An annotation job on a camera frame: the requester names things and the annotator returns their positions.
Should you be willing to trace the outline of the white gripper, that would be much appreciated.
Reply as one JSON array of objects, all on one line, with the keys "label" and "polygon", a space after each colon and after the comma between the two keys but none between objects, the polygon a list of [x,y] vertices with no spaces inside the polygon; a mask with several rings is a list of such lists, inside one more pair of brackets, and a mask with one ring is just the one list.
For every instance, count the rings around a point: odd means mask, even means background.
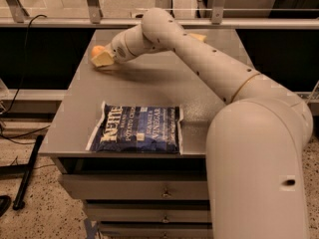
[{"label": "white gripper", "polygon": [[133,60],[155,48],[144,36],[142,26],[138,25],[117,34],[106,46],[106,51],[94,54],[91,61],[96,67],[109,66]]}]

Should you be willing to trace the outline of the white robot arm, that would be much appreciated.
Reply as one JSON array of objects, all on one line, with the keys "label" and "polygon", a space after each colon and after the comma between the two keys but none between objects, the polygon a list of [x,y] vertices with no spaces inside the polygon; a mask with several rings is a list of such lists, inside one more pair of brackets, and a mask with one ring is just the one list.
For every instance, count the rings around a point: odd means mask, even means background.
[{"label": "white robot arm", "polygon": [[310,239],[302,152],[313,130],[306,103],[258,71],[186,32],[165,10],[107,46],[95,66],[170,50],[225,103],[206,138],[206,174],[214,239]]}]

